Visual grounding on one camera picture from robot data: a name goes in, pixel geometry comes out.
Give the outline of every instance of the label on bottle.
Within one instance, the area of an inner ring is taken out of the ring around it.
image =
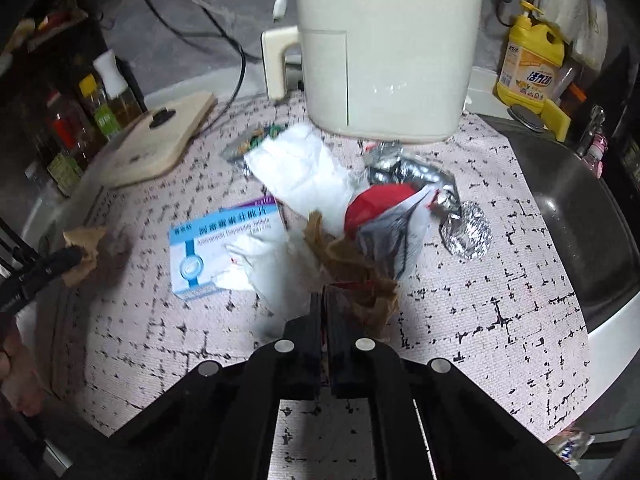
[[[543,102],[554,87],[556,69],[545,59],[509,42],[500,73],[500,83],[512,92]]]
[[[64,153],[56,155],[47,166],[47,171],[49,171],[53,180],[58,184],[60,191],[66,196],[71,196],[73,190],[80,182],[80,175],[82,174],[82,171],[78,168],[78,164]]]
[[[95,123],[98,124],[98,128],[100,128],[100,131],[107,139],[110,139],[120,131],[120,124],[116,116],[113,115],[113,112],[106,104],[95,111],[94,119]]]

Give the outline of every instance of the sink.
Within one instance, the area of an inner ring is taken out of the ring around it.
[[[483,119],[509,139],[592,331],[640,290],[640,254],[618,204],[564,144]]]

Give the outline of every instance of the yellow pump cap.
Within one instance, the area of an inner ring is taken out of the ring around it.
[[[542,14],[542,11],[535,5],[530,4],[527,0],[520,0],[520,5],[525,9],[524,12],[516,18],[515,26],[529,30],[532,27],[531,18],[529,13],[532,10]]]
[[[89,74],[87,77],[82,79],[79,87],[80,92],[82,93],[82,97],[89,97],[89,95],[97,90],[98,83],[95,82],[95,77],[93,76],[93,74]]]

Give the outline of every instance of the power cable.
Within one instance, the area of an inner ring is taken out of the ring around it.
[[[501,25],[511,27],[509,23],[505,23],[502,18],[502,9],[504,8],[504,0],[495,0],[495,17]]]
[[[146,6],[151,10],[153,15],[158,19],[160,23],[162,23],[168,30],[170,30],[173,34],[175,34],[182,42],[189,45],[190,47],[199,50],[200,52],[204,52],[205,54],[211,54],[211,51],[206,49],[205,47],[193,43],[193,41],[189,41],[187,38],[218,38],[219,35],[213,32],[187,32],[183,30],[178,30],[175,27],[172,27],[167,21],[160,15],[156,6],[151,2],[151,0],[144,0]]]
[[[232,38],[231,36],[229,36],[226,33],[226,30],[218,23],[218,20],[216,20],[213,17],[213,15],[209,12],[209,9],[206,9],[203,6],[201,6],[201,8],[202,8],[202,12],[204,12],[204,14],[208,17],[209,21],[213,24],[214,27],[216,27],[216,29],[220,33],[220,36],[222,36],[227,41],[227,43],[240,55],[240,75],[238,77],[238,82],[236,83],[236,88],[234,89],[233,93],[231,94],[231,97],[226,101],[226,104],[224,105],[222,110],[219,111],[219,113],[213,118],[212,121],[209,121],[209,124],[207,125],[207,129],[209,129],[210,127],[213,126],[213,124],[215,124],[220,119],[220,117],[222,117],[226,113],[227,110],[229,110],[229,108],[233,104],[234,100],[238,96],[238,92],[240,91],[240,87],[242,86],[242,83],[244,82],[244,74],[246,72],[247,54],[242,49],[242,45],[240,45],[240,43],[238,43],[238,40],[236,40],[235,38]]]

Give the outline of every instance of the yellow sponge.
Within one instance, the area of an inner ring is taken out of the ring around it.
[[[564,142],[569,124],[571,124],[571,118],[551,99],[545,99],[540,118],[545,123],[545,126],[554,133],[556,140]]]

